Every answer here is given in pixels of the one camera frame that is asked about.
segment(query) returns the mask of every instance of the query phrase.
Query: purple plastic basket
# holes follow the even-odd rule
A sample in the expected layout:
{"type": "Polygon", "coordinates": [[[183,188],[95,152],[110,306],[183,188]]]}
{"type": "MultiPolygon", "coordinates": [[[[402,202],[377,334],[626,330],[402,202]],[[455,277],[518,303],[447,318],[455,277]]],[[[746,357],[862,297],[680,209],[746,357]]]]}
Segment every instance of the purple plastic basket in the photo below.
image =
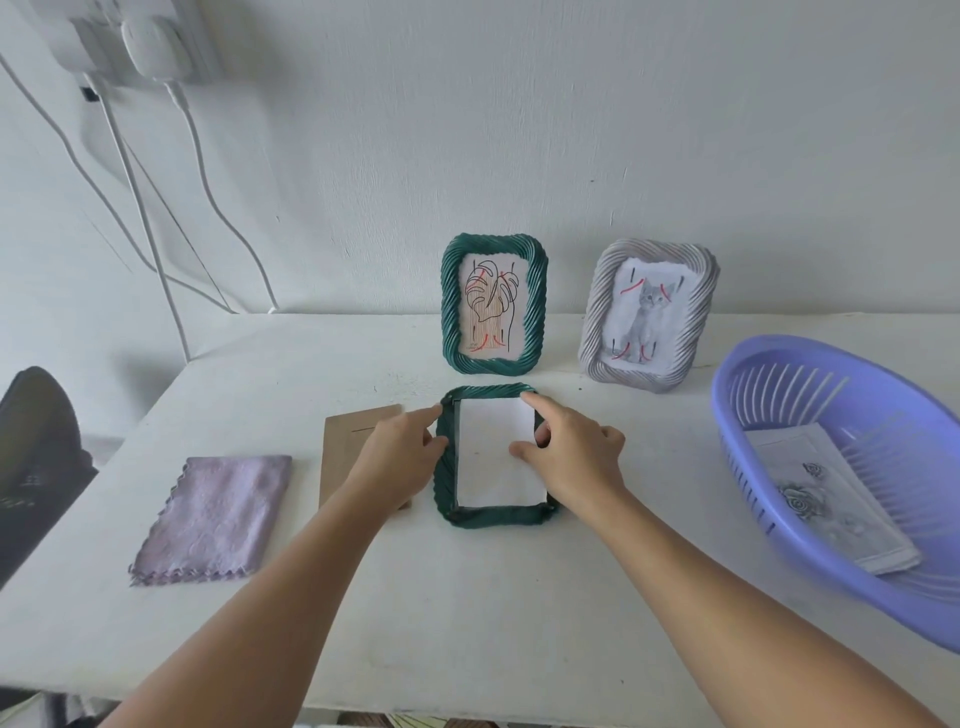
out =
{"type": "Polygon", "coordinates": [[[763,532],[932,642],[960,652],[960,422],[927,392],[873,362],[799,336],[738,344],[713,379],[713,414],[733,476],[763,532]],[[744,432],[819,423],[923,553],[873,576],[790,510],[744,432]]]}

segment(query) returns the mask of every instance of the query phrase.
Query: black chair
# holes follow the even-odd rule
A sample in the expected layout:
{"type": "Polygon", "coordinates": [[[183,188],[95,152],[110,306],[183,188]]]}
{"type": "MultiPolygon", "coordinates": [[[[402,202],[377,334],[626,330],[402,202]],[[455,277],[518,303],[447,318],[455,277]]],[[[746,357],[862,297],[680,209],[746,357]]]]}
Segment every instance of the black chair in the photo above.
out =
{"type": "MultiPolygon", "coordinates": [[[[96,474],[66,393],[39,367],[20,372],[0,400],[0,589],[96,474]]],[[[34,694],[0,687],[0,711],[34,694]]],[[[64,724],[62,696],[48,702],[48,724],[64,724]]]]}

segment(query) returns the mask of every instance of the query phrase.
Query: lavender cloth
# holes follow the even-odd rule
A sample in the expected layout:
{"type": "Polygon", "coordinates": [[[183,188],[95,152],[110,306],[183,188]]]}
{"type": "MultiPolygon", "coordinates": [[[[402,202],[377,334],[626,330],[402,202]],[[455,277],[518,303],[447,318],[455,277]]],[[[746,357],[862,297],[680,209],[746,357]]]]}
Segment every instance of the lavender cloth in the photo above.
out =
{"type": "Polygon", "coordinates": [[[293,458],[188,457],[130,566],[134,586],[219,581],[260,567],[293,458]]]}

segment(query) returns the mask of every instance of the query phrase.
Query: picture frame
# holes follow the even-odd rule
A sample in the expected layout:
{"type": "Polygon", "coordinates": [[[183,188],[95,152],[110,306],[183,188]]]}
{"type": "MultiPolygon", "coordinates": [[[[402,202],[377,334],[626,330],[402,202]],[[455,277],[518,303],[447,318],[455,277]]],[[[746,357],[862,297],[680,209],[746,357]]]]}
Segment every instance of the picture frame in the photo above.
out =
{"type": "Polygon", "coordinates": [[[546,252],[530,235],[462,233],[450,241],[441,265],[441,323],[451,367],[521,376],[537,365],[546,268],[546,252]]]}
{"type": "MultiPolygon", "coordinates": [[[[519,397],[521,392],[536,392],[529,384],[494,384],[480,387],[457,387],[447,392],[440,400],[443,407],[437,420],[437,435],[449,440],[433,471],[433,499],[437,510],[452,525],[458,528],[486,528],[493,525],[539,525],[549,521],[560,509],[560,503],[547,494],[546,501],[538,505],[495,505],[484,508],[467,508],[457,504],[457,422],[455,402],[519,397]]],[[[535,415],[534,430],[543,422],[540,413],[535,415]]]]}
{"type": "Polygon", "coordinates": [[[703,246],[617,240],[593,272],[581,368],[600,382],[676,387],[693,364],[719,275],[703,246]]]}

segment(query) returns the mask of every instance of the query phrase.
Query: brown cardboard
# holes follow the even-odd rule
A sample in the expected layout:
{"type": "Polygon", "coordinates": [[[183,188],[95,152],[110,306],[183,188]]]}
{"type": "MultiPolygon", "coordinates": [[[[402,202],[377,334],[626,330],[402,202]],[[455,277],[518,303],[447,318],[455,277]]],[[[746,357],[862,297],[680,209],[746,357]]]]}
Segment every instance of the brown cardboard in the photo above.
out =
{"type": "MultiPolygon", "coordinates": [[[[403,412],[399,404],[348,412],[326,418],[324,457],[320,465],[320,505],[344,484],[373,428],[380,420],[403,412]]],[[[401,508],[408,508],[410,501],[401,508]]]]}

